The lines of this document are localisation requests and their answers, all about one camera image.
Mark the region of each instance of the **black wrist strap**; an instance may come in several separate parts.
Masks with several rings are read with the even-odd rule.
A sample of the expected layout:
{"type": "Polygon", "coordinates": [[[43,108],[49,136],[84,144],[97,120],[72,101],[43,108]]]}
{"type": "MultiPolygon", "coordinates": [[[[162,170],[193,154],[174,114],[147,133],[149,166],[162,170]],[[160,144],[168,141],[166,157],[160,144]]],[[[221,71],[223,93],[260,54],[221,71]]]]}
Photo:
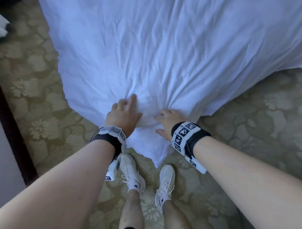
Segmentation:
{"type": "MultiPolygon", "coordinates": [[[[180,127],[181,124],[183,124],[184,122],[179,122],[177,123],[175,126],[173,126],[172,130],[171,130],[171,136],[173,137],[173,134],[174,132],[177,130],[178,127],[180,127]]],[[[186,146],[185,146],[185,152],[186,152],[186,155],[192,159],[192,157],[195,157],[194,154],[193,154],[193,148],[195,146],[195,144],[200,140],[202,139],[203,137],[206,137],[206,136],[209,136],[209,137],[212,137],[212,135],[201,129],[199,130],[198,132],[196,132],[195,134],[193,134],[189,140],[187,140],[187,143],[186,143],[186,146]]]]}
{"type": "Polygon", "coordinates": [[[116,160],[117,157],[118,157],[118,155],[122,151],[122,144],[120,143],[120,141],[118,140],[118,138],[117,137],[113,137],[110,134],[97,134],[96,136],[94,136],[92,138],[91,142],[94,141],[94,140],[105,140],[105,141],[109,142],[111,145],[114,146],[114,148],[115,148],[115,154],[114,154],[114,157],[113,157],[112,161],[116,160]]]}

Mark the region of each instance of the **sock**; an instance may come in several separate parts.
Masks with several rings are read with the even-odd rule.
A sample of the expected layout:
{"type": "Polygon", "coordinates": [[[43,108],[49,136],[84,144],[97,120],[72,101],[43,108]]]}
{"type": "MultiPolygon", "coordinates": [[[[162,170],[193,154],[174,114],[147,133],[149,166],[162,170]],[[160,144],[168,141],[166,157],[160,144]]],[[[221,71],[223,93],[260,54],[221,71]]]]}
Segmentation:
{"type": "Polygon", "coordinates": [[[136,191],[140,192],[140,183],[137,180],[135,180],[134,182],[129,184],[128,188],[129,188],[129,190],[135,189],[136,191]]]}
{"type": "Polygon", "coordinates": [[[164,205],[164,203],[165,203],[166,200],[171,200],[171,199],[169,197],[167,197],[167,196],[161,196],[159,198],[159,204],[160,204],[161,207],[164,205]]]}

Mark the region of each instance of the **white sneaker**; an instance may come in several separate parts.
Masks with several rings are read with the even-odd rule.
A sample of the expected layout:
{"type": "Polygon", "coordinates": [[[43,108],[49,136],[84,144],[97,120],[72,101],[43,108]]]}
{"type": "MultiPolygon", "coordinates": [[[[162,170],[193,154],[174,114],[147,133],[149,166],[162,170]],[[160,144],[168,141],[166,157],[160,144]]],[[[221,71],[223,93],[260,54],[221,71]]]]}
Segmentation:
{"type": "Polygon", "coordinates": [[[165,165],[159,174],[160,185],[155,194],[155,205],[162,213],[162,206],[166,200],[171,200],[174,189],[175,171],[171,165],[165,165]]]}
{"type": "Polygon", "coordinates": [[[120,158],[120,169],[123,172],[122,177],[126,179],[126,181],[123,182],[128,185],[129,190],[135,189],[139,194],[142,194],[146,189],[146,182],[144,178],[138,174],[133,157],[129,154],[123,154],[120,158]]]}

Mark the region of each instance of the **patterned carpet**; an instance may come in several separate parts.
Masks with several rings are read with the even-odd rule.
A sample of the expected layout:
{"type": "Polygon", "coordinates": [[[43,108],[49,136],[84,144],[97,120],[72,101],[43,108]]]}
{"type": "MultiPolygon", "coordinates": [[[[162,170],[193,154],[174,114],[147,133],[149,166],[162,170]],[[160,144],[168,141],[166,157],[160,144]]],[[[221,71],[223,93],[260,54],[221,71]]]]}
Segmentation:
{"type": "MultiPolygon", "coordinates": [[[[57,53],[38,0],[0,12],[13,31],[0,44],[0,85],[39,175],[87,144],[97,127],[69,108],[56,71],[57,53]]],[[[199,124],[213,137],[302,179],[302,71],[274,73],[199,124]]],[[[146,228],[163,228],[154,205],[160,169],[130,150],[147,188],[141,200],[146,228]]],[[[178,153],[172,199],[193,228],[242,228],[234,203],[210,174],[202,175],[178,153]]],[[[106,182],[88,228],[117,228],[127,186],[106,182]]]]}

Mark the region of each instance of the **hand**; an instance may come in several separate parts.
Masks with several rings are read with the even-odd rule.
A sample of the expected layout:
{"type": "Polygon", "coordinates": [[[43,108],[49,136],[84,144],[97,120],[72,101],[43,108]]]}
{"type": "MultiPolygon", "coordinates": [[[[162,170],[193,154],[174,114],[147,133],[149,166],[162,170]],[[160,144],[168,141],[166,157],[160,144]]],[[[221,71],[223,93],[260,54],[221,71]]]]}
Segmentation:
{"type": "Polygon", "coordinates": [[[162,136],[167,141],[172,140],[171,136],[171,130],[173,126],[175,126],[177,123],[185,122],[186,119],[184,116],[182,116],[181,113],[179,113],[177,110],[171,109],[163,109],[161,110],[161,115],[155,116],[154,119],[161,123],[165,130],[163,129],[157,129],[156,133],[158,133],[160,136],[162,136]]]}
{"type": "Polygon", "coordinates": [[[105,126],[122,128],[128,138],[143,115],[142,113],[136,113],[136,102],[136,95],[133,94],[128,103],[125,99],[121,99],[118,103],[113,104],[111,111],[107,114],[105,126]]]}

